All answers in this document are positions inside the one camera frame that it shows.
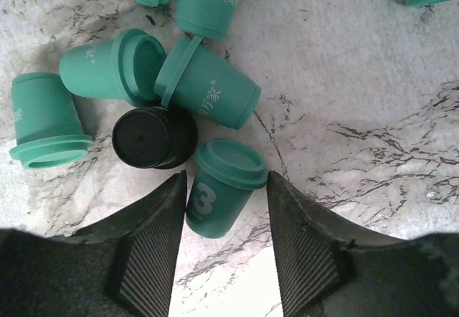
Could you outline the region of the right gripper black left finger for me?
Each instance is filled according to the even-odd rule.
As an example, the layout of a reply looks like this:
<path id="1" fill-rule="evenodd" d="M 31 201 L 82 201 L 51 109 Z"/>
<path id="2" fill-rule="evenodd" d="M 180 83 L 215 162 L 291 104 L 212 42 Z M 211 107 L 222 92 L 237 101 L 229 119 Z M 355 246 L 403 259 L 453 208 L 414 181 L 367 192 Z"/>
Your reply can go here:
<path id="1" fill-rule="evenodd" d="M 3 316 L 167 316 L 187 177 L 73 235 L 1 231 Z"/>

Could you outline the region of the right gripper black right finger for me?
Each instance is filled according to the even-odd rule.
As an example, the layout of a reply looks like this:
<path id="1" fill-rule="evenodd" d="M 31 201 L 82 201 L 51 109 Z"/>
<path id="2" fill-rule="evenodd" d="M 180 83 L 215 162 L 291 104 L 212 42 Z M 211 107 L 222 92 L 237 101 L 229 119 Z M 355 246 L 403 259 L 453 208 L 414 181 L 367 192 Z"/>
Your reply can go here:
<path id="1" fill-rule="evenodd" d="M 267 184 L 285 316 L 456 316 L 458 235 L 401 240 L 313 201 L 279 173 Z"/>

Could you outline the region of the green capsule number 3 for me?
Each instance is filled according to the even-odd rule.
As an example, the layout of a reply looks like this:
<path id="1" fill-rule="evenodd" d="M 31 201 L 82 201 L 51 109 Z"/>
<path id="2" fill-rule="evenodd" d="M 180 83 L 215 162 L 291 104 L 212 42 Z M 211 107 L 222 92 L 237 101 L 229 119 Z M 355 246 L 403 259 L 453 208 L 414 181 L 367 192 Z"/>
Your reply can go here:
<path id="1" fill-rule="evenodd" d="M 186 223 L 198 235 L 217 239 L 228 233 L 252 193 L 266 185 L 267 166 L 255 149 L 226 138 L 202 144 L 195 158 Z"/>

